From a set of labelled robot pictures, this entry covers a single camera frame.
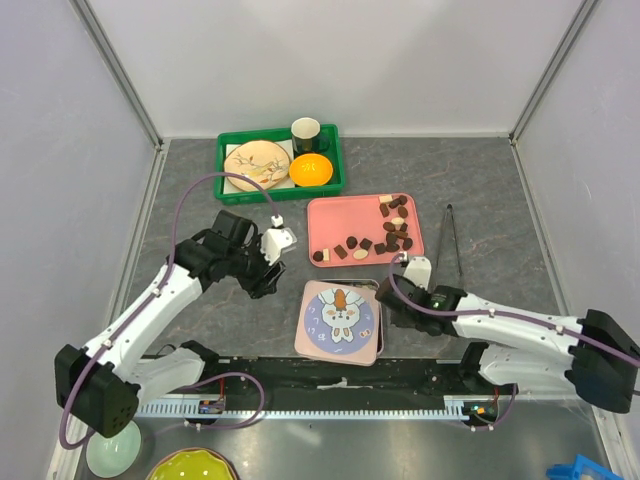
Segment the pink plastic tray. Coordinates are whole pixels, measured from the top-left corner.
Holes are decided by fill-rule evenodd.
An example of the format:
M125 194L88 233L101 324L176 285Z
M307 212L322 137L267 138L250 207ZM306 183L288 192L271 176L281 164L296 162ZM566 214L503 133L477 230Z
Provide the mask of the pink plastic tray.
M319 198L307 207L308 250L320 268L382 265L425 247L417 205L407 193Z

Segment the pink chocolate tin box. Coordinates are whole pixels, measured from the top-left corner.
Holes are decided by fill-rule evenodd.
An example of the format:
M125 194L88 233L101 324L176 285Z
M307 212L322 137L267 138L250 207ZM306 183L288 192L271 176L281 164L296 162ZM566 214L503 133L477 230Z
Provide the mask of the pink chocolate tin box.
M375 280L335 279L322 282L308 306L306 324L323 361L370 366L384 348L383 309L375 299Z

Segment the silver tin lid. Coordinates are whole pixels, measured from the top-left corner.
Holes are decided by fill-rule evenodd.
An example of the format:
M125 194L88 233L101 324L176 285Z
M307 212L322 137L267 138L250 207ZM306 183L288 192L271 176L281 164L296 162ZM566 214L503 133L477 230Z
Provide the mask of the silver tin lid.
M368 367L380 351L381 307L371 287L306 283L294 349L312 360Z

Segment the metal serving tongs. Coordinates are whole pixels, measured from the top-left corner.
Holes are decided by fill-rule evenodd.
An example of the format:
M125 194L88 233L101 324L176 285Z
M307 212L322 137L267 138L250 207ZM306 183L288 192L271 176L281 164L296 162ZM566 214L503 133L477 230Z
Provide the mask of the metal serving tongs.
M446 206L440 224L433 279L435 285L465 288L458 230L452 204Z

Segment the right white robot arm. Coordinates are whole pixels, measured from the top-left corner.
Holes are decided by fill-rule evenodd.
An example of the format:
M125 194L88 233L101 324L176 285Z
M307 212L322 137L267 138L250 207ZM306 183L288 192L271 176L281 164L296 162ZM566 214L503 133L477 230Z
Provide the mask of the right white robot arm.
M400 274L386 278L375 297L406 328L469 340L457 371L469 393L515 384L538 392L574 391L613 413L631 410L639 346L605 312L590 309L582 317L528 312L457 287L427 291Z

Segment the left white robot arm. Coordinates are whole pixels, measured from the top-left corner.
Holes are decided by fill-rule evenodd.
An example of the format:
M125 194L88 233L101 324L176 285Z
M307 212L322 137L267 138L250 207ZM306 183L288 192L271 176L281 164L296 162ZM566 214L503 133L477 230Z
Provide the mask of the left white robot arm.
M296 237L279 216L271 228L221 211L213 225L175 245L151 284L121 316L83 347L65 345L54 359L56 401L104 438L119 434L139 406L182 388L208 393L219 382L213 357L190 341L159 359L142 357L160 333L213 284L235 279L252 299L276 292L284 252Z

